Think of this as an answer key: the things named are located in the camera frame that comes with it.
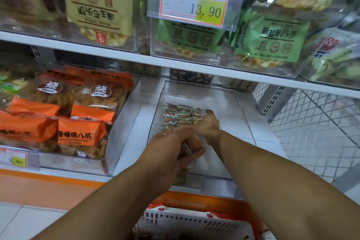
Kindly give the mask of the orange snack packet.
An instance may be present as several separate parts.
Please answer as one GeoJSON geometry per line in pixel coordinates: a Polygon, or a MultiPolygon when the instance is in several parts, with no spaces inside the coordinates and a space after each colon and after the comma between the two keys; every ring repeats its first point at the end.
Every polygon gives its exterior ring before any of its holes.
{"type": "Polygon", "coordinates": [[[20,89],[7,106],[7,111],[70,117],[74,97],[83,82],[84,78],[77,75],[48,70],[20,89]]]}
{"type": "Polygon", "coordinates": [[[37,114],[0,111],[0,145],[60,152],[58,120],[37,114]]]}
{"type": "Polygon", "coordinates": [[[113,124],[116,115],[134,87],[130,73],[84,74],[84,81],[74,96],[71,118],[101,120],[113,124]]]}
{"type": "Polygon", "coordinates": [[[90,68],[81,68],[73,65],[65,65],[65,71],[75,75],[81,76],[97,76],[104,77],[110,79],[127,79],[133,80],[131,74],[126,71],[110,71],[110,70],[102,70],[102,69],[90,69],[90,68]]]}
{"type": "Polygon", "coordinates": [[[62,154],[85,159],[103,159],[108,131],[102,120],[58,119],[58,145],[62,154]]]}

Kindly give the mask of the small orange snack packets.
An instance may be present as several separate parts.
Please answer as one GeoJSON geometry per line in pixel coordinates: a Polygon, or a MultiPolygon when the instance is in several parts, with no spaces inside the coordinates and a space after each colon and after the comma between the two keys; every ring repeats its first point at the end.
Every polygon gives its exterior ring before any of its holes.
{"type": "Polygon", "coordinates": [[[203,142],[201,141],[198,134],[194,134],[193,136],[186,138],[181,143],[179,157],[192,155],[192,153],[198,151],[201,148],[203,148],[203,142]]]}

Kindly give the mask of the white shelf board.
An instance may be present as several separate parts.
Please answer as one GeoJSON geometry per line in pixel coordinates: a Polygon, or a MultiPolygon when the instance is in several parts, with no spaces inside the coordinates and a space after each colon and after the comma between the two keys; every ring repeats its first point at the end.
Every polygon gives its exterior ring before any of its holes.
{"type": "Polygon", "coordinates": [[[162,66],[165,68],[196,71],[200,73],[218,75],[222,77],[243,79],[253,82],[266,83],[269,85],[271,84],[275,86],[296,88],[296,89],[322,92],[327,94],[334,94],[338,96],[360,99],[360,91],[358,90],[335,87],[326,84],[309,83],[302,80],[301,78],[287,79],[277,76],[252,73],[249,71],[225,68],[221,66],[193,63],[184,60],[175,60],[175,59],[168,59],[168,58],[161,58],[154,56],[144,56],[133,52],[125,52],[116,49],[102,48],[97,46],[61,41],[56,39],[49,39],[44,37],[36,37],[32,35],[13,33],[3,30],[0,30],[0,40],[7,42],[22,43],[26,45],[34,45],[39,47],[47,47],[56,50],[76,52],[86,55],[106,57],[116,60],[125,60],[125,61],[148,64],[148,65],[162,66]]]}

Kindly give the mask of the person's right hand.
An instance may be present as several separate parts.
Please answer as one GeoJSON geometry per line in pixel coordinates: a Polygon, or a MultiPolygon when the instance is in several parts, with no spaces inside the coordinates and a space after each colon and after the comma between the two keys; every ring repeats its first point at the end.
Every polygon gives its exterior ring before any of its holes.
{"type": "Polygon", "coordinates": [[[197,124],[193,125],[195,132],[205,139],[216,153],[220,149],[221,130],[219,120],[212,110],[205,110],[206,116],[197,124]]]}

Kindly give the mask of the small green snack packet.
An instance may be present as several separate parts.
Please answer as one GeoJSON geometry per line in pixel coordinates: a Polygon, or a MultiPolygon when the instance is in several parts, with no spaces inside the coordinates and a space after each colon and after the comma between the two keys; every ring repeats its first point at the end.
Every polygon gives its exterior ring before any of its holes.
{"type": "Polygon", "coordinates": [[[17,93],[19,90],[24,88],[29,83],[26,78],[18,78],[6,81],[0,85],[0,88],[3,91],[7,91],[10,93],[17,93]]]}

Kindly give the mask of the pile of small green packets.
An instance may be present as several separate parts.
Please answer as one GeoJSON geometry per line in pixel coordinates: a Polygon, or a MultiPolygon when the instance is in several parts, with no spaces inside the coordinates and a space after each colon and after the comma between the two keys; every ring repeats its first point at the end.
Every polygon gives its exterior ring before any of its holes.
{"type": "Polygon", "coordinates": [[[159,130],[165,131],[184,125],[195,125],[205,118],[205,110],[189,105],[166,103],[160,108],[159,130]]]}

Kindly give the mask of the small shelf price tag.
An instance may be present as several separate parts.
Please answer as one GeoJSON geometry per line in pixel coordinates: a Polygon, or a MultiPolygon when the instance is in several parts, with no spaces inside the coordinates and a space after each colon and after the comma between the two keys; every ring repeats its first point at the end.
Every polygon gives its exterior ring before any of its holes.
{"type": "Polygon", "coordinates": [[[0,145],[0,165],[9,165],[25,170],[39,170],[39,156],[37,150],[0,145]]]}

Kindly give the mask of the person's right forearm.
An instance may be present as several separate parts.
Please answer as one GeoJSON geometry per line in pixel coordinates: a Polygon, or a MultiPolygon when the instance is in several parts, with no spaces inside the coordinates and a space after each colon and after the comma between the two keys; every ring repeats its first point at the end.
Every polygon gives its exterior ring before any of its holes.
{"type": "Polygon", "coordinates": [[[318,175],[222,130],[213,148],[277,240],[360,240],[360,205],[318,175]]]}

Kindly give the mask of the clear bin with beige bags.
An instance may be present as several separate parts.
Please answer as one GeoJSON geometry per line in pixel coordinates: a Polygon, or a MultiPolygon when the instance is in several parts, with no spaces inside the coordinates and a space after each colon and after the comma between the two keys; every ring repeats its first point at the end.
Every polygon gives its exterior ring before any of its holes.
{"type": "Polygon", "coordinates": [[[125,45],[121,47],[108,47],[106,45],[98,44],[90,40],[88,37],[85,37],[74,23],[68,21],[66,9],[65,17],[57,20],[31,20],[24,18],[13,19],[0,13],[0,29],[45,38],[54,38],[64,41],[97,45],[99,47],[114,48],[127,52],[137,52],[145,45],[148,38],[146,6],[147,0],[135,0],[133,6],[135,10],[133,13],[133,35],[129,37],[125,45]]]}

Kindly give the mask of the white shelf with orange edge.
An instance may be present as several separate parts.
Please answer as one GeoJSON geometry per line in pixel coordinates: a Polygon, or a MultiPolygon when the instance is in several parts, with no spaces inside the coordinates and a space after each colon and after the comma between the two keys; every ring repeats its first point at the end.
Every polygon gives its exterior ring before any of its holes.
{"type": "MultiPolygon", "coordinates": [[[[140,93],[137,98],[140,111],[115,167],[115,175],[132,165],[142,153],[148,140],[160,93],[166,81],[165,78],[150,77],[142,77],[140,80],[140,93]]],[[[243,91],[235,92],[238,93],[243,105],[254,137],[254,145],[287,158],[268,122],[260,115],[253,94],[243,91]]],[[[110,179],[107,176],[62,170],[40,169],[34,171],[1,165],[0,201],[69,210],[110,179]]],[[[215,179],[205,179],[202,184],[188,187],[172,186],[170,191],[216,197],[235,197],[235,192],[238,191],[241,195],[234,182],[215,179]]]]}

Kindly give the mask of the clear bin with green bags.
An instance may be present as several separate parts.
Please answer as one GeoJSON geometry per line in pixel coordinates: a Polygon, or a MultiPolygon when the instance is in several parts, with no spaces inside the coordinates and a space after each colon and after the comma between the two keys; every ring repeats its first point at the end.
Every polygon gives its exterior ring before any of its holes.
{"type": "MultiPolygon", "coordinates": [[[[261,14],[275,14],[282,16],[290,16],[297,19],[302,19],[304,21],[310,21],[312,23],[313,20],[313,12],[310,10],[297,10],[291,8],[285,8],[279,6],[275,3],[275,0],[243,0],[239,19],[241,17],[241,13],[248,9],[255,10],[261,14]]],[[[285,63],[283,65],[277,67],[261,67],[261,66],[251,66],[247,63],[244,63],[241,58],[234,55],[234,50],[230,46],[230,35],[235,33],[238,22],[236,25],[235,31],[226,31],[221,51],[218,54],[204,54],[204,55],[196,55],[191,58],[187,58],[185,56],[174,53],[170,50],[169,47],[163,45],[158,42],[155,38],[155,33],[157,29],[159,19],[151,18],[150,20],[150,43],[151,43],[151,55],[161,58],[175,59],[175,60],[184,60],[189,62],[197,62],[201,64],[221,66],[225,68],[232,68],[237,70],[249,71],[252,73],[259,73],[265,75],[272,75],[282,78],[294,79],[300,72],[300,70],[304,66],[304,58],[299,56],[299,60],[296,63],[285,63]]]]}

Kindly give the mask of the white and green snack bag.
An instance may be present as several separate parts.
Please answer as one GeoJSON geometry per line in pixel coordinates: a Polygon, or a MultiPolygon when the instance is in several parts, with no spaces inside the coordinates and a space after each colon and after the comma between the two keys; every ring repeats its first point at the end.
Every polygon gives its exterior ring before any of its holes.
{"type": "Polygon", "coordinates": [[[326,28],[307,39],[301,54],[305,80],[360,87],[360,32],[326,28]]]}

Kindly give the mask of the clear plastic bin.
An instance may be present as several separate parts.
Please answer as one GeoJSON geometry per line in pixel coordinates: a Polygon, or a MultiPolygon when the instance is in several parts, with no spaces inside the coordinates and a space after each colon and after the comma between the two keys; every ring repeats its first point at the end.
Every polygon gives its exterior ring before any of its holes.
{"type": "MultiPolygon", "coordinates": [[[[165,127],[162,121],[164,120],[165,106],[169,104],[201,110],[210,109],[219,120],[222,130],[254,144],[254,136],[237,92],[231,89],[187,84],[173,80],[164,82],[147,142],[165,127]]],[[[185,170],[180,171],[174,185],[200,185],[205,179],[232,181],[230,174],[214,150],[205,143],[204,139],[199,138],[199,140],[203,142],[206,153],[189,164],[185,170]]]]}

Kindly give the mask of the dark patterned snack packet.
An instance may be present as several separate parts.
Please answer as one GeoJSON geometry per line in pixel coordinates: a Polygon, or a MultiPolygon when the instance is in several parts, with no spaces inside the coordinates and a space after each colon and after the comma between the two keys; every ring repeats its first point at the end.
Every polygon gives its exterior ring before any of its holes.
{"type": "Polygon", "coordinates": [[[181,82],[210,85],[214,75],[170,68],[169,78],[181,82]]]}

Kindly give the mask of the clear bin with orange packets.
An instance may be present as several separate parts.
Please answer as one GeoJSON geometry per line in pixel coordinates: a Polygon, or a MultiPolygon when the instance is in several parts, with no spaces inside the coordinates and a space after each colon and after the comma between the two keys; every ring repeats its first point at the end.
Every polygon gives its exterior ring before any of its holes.
{"type": "Polygon", "coordinates": [[[111,127],[105,156],[102,159],[95,160],[0,145],[0,164],[15,166],[11,163],[12,157],[20,157],[26,160],[26,167],[23,170],[52,169],[98,176],[112,176],[140,111],[140,104],[137,102],[140,92],[140,76],[136,74],[131,76],[135,84],[134,90],[126,100],[124,107],[119,111],[111,127]]]}

